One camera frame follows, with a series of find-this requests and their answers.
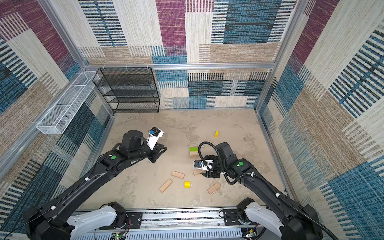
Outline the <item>natural wood rectangular block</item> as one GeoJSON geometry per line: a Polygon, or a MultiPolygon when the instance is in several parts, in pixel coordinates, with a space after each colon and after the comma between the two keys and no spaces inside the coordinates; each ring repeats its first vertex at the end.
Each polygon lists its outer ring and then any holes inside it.
{"type": "Polygon", "coordinates": [[[198,158],[199,153],[198,152],[190,152],[190,158],[198,158]]]}

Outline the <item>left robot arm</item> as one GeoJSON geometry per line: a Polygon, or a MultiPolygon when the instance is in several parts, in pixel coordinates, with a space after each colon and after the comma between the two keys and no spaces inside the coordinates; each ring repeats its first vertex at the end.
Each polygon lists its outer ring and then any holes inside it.
{"type": "Polygon", "coordinates": [[[42,207],[31,207],[24,213],[27,237],[31,240],[73,240],[103,227],[125,229],[130,220],[126,209],[117,202],[77,216],[74,212],[123,170],[144,159],[155,163],[167,150],[158,143],[163,134],[156,127],[149,131],[148,138],[136,130],[125,133],[121,143],[101,155],[91,170],[67,190],[42,207]]]}

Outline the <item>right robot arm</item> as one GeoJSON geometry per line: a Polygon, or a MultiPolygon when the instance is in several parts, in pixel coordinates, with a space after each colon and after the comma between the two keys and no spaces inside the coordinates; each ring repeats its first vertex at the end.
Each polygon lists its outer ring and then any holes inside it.
{"type": "Polygon", "coordinates": [[[243,185],[266,204],[265,208],[256,202],[245,205],[241,213],[248,221],[262,225],[282,240],[321,240],[324,237],[313,207],[304,207],[278,190],[249,161],[238,159],[228,143],[215,146],[202,142],[198,148],[204,145],[216,152],[209,170],[223,175],[229,185],[243,185]]]}

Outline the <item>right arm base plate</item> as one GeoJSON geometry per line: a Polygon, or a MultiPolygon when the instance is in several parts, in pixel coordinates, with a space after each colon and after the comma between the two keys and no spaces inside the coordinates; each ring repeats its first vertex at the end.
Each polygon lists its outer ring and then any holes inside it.
{"type": "Polygon", "coordinates": [[[225,226],[256,226],[257,222],[252,222],[244,210],[239,209],[221,209],[219,217],[224,219],[225,226]]]}

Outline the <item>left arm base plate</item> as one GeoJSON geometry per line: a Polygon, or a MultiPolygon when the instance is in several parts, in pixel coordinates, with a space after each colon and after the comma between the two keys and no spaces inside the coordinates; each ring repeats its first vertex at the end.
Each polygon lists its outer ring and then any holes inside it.
{"type": "Polygon", "coordinates": [[[140,229],[142,224],[143,212],[127,212],[126,213],[126,226],[124,229],[140,229]]]}

